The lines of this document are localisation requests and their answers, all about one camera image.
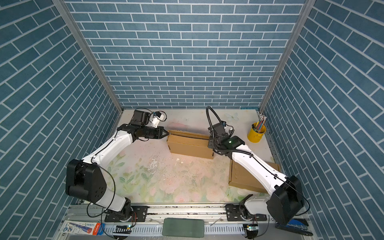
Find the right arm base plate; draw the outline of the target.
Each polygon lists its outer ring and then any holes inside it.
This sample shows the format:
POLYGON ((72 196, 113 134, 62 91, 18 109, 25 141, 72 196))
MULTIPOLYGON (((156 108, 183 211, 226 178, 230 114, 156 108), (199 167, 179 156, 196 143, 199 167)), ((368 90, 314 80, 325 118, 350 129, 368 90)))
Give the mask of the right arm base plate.
POLYGON ((267 216, 263 214, 252 215, 244 206, 226 204, 225 211, 228 222, 240 222, 240 221, 267 221, 267 216))

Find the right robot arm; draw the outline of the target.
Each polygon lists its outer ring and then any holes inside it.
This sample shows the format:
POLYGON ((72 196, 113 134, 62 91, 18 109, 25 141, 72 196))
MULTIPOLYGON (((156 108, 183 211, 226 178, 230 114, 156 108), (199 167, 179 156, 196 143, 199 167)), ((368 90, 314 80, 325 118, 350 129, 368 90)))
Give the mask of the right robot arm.
POLYGON ((250 197, 245 200, 246 210, 252 214, 270 215, 277 223, 287 225, 305 205, 301 181, 287 177, 258 157, 237 136, 209 138, 209 148, 240 164, 265 188, 265 199, 250 197))

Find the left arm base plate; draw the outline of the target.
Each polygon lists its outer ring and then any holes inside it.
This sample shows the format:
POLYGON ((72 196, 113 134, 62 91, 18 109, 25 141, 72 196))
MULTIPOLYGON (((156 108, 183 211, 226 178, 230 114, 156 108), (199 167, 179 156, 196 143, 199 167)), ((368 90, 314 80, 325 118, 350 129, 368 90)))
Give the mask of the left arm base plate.
POLYGON ((148 206, 125 206, 120 212, 107 210, 105 222, 118 223, 118 222, 144 222, 148 213, 148 206))

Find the brown cardboard box sheet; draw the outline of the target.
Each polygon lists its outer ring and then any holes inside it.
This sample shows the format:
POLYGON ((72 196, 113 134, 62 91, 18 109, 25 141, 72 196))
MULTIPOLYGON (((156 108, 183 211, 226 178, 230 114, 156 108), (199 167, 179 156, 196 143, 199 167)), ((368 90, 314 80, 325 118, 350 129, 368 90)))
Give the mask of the brown cardboard box sheet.
POLYGON ((264 186, 251 173, 233 160, 230 163, 229 186, 267 193, 264 186))

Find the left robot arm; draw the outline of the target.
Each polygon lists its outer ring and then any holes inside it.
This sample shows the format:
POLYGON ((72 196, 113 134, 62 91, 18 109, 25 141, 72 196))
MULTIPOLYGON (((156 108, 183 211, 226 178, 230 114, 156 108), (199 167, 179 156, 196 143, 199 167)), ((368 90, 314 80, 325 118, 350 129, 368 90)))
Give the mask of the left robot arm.
POLYGON ((148 127, 123 124, 115 134, 91 154, 81 160, 73 159, 67 164, 66 189, 68 196, 88 201, 105 208, 115 220, 127 222, 132 219, 133 209, 128 198, 111 190, 103 173, 108 164, 126 147, 140 138, 160 140, 170 133, 164 127, 148 127))

